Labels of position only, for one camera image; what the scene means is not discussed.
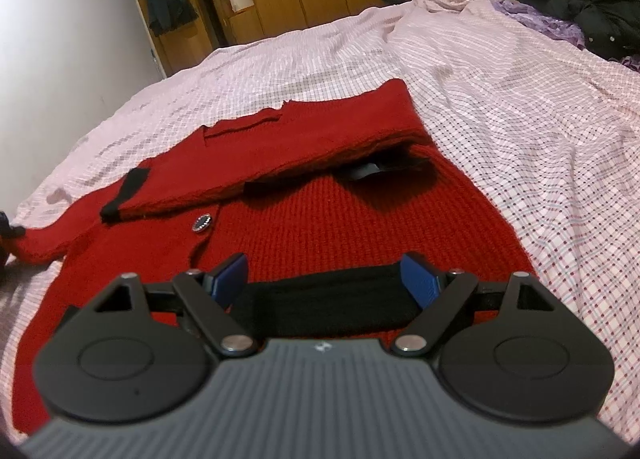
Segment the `silver button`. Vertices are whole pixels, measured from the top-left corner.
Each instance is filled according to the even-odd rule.
[[[196,219],[196,222],[194,222],[193,227],[191,227],[191,229],[196,233],[204,232],[204,230],[206,230],[207,228],[209,228],[209,226],[211,226],[211,219],[212,219],[211,214],[201,215]]]
[[[427,346],[427,340],[417,334],[405,334],[396,340],[396,347],[401,351],[419,351]]]
[[[230,353],[241,353],[254,344],[251,338],[244,334],[232,334],[222,339],[222,346]]]

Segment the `red cardigan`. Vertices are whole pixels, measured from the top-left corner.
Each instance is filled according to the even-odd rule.
[[[322,172],[398,145],[430,165],[409,177],[388,173],[348,184]],[[51,226],[1,241],[31,264],[65,256],[18,346],[13,415],[21,431],[32,433],[48,419],[31,378],[37,351],[68,305],[84,305],[124,271],[160,282],[243,251],[250,280],[270,281],[390,264],[410,250],[484,280],[532,271],[513,229],[433,145],[401,80],[349,99],[286,102],[199,128],[138,168],[148,176],[118,208],[122,221],[102,223],[100,209],[124,179],[76,201]],[[242,194],[245,182],[312,172],[297,187]],[[212,224],[194,232],[203,214]]]

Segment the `purple lace fabric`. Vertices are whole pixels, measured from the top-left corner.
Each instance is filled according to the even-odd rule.
[[[536,30],[553,40],[565,40],[578,49],[585,49],[586,47],[582,30],[573,22],[543,15],[533,6],[522,4],[522,2],[514,0],[490,1],[496,11],[517,20],[527,28]],[[629,69],[640,72],[640,54],[626,56],[622,60],[611,59],[610,62],[619,62]]]

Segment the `white wall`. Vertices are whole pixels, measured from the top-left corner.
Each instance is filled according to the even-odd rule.
[[[135,0],[0,0],[0,210],[159,80]]]

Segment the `pink plaid bedsheet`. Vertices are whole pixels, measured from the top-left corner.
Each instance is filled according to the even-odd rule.
[[[542,282],[609,347],[616,376],[600,417],[638,439],[640,74],[528,30],[488,0],[413,0],[219,49],[80,139],[15,221],[50,224],[201,124],[390,78],[406,82],[440,150],[511,223]],[[17,344],[60,266],[12,265],[0,290],[0,413],[14,441],[24,437],[11,419]]]

